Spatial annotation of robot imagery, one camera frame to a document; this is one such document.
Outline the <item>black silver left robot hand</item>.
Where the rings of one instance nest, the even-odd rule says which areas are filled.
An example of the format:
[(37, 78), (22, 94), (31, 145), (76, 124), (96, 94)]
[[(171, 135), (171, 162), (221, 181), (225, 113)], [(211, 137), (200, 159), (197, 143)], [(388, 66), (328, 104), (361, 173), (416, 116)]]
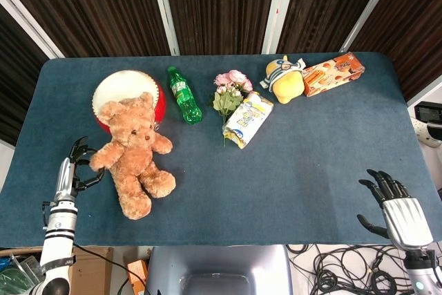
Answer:
[(56, 193), (53, 200), (55, 204), (64, 200), (75, 202), (80, 191), (84, 191), (102, 180), (105, 173), (104, 168), (99, 169), (94, 177), (87, 180), (82, 180), (76, 174), (77, 167), (88, 166), (90, 163), (89, 159), (83, 159), (83, 157), (94, 155), (96, 152), (96, 149), (88, 146), (87, 136), (79, 138), (73, 144), (68, 157), (63, 160), (59, 168)]

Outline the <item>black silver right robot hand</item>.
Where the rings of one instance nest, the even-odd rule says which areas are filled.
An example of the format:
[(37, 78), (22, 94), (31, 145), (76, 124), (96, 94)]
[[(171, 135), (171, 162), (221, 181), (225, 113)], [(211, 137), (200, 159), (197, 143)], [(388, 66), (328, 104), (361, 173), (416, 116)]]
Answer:
[(359, 223), (369, 232), (391, 240), (401, 251), (423, 250), (433, 242), (432, 232), (419, 201), (412, 197), (407, 187), (384, 171), (368, 169), (373, 180), (360, 179), (381, 208), (385, 226), (370, 223), (361, 214)]

